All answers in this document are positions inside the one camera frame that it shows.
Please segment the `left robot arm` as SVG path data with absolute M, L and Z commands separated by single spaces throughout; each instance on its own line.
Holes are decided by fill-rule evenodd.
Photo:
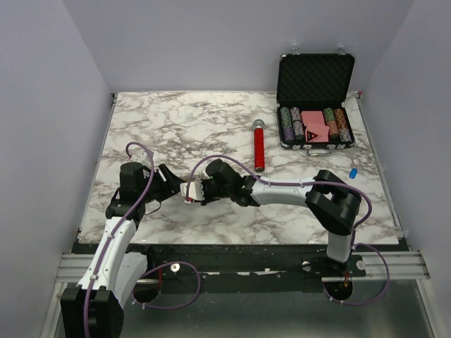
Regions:
M 123 164 L 119 186 L 106 208 L 101 241 L 85 274 L 61 296 L 67 337 L 119 337 L 124 305 L 139 277 L 151 277 L 156 261 L 127 251 L 146 213 L 146 205 L 180 192 L 183 180 L 166 165 L 151 169 L 137 162 Z

